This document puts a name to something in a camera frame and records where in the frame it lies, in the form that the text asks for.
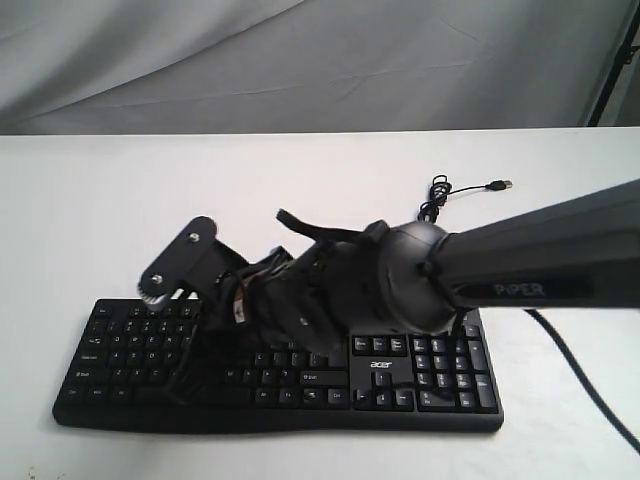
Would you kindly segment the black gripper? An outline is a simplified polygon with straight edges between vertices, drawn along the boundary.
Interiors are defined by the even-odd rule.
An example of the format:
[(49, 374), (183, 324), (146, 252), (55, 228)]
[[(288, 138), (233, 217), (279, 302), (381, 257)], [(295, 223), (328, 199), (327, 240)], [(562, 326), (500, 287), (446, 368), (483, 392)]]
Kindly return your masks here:
[(354, 300), (368, 294), (367, 269), (375, 265), (390, 227), (286, 227), (312, 245), (298, 257), (278, 247), (256, 263), (228, 270), (220, 285), (220, 326), (246, 343), (293, 340), (328, 354), (339, 348), (356, 317), (339, 311), (339, 296)]

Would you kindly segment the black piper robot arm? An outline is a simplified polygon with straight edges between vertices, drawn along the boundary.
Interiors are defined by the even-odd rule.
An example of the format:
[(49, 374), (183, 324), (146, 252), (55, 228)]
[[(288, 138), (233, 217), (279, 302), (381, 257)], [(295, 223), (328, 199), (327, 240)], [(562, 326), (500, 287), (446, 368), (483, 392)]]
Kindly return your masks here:
[(354, 333), (442, 333), (477, 308), (639, 305), (634, 181), (459, 233), (425, 221), (353, 231), (278, 219), (312, 245), (238, 272), (231, 323), (318, 354)]

